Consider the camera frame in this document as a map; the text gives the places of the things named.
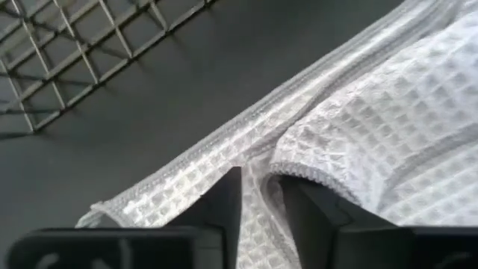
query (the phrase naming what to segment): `metal wire grid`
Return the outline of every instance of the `metal wire grid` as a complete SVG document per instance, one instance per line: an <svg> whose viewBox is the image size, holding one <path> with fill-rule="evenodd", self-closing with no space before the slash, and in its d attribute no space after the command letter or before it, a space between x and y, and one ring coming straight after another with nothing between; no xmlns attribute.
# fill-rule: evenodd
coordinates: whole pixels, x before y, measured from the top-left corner
<svg viewBox="0 0 478 269"><path fill-rule="evenodd" d="M45 128L214 2L167 1L0 0L0 139Z"/></svg>

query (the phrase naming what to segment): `white waffle fabric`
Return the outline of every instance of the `white waffle fabric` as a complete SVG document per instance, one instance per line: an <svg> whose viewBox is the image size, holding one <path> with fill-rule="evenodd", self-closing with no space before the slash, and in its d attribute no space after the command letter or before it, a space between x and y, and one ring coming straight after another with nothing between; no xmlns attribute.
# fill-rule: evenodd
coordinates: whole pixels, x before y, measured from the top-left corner
<svg viewBox="0 0 478 269"><path fill-rule="evenodd" d="M399 225L478 225L477 2L406 0L78 226L163 226L233 166L237 268L300 267L274 174Z"/></svg>

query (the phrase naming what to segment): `gray floor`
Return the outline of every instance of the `gray floor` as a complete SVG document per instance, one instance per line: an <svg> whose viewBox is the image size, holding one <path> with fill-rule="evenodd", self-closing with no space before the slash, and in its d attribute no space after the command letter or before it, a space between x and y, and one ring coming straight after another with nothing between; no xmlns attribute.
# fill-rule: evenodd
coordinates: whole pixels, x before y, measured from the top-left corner
<svg viewBox="0 0 478 269"><path fill-rule="evenodd" d="M72 226L400 0L219 0L34 137L0 141L0 254Z"/></svg>

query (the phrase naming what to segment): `white cloth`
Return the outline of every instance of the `white cloth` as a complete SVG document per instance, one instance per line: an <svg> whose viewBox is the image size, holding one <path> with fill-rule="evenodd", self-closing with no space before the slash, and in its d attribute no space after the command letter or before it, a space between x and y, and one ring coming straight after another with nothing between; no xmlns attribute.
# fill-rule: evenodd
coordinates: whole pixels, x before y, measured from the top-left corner
<svg viewBox="0 0 478 269"><path fill-rule="evenodd" d="M162 226L233 166L243 167L238 268L299 268L274 173L322 182L398 224L476 225L478 13L459 8L406 0L78 226L101 214Z"/></svg>

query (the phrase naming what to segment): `black plastic object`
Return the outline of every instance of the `black plastic object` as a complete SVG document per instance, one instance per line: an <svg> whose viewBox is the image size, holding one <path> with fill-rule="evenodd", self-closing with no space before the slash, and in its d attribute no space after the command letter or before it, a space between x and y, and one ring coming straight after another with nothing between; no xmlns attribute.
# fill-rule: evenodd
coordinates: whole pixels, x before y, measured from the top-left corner
<svg viewBox="0 0 478 269"><path fill-rule="evenodd" d="M302 269L478 268L478 229L398 227L322 185L281 178Z"/></svg>
<svg viewBox="0 0 478 269"><path fill-rule="evenodd" d="M17 241L9 269L233 269L240 168L160 229L42 229Z"/></svg>

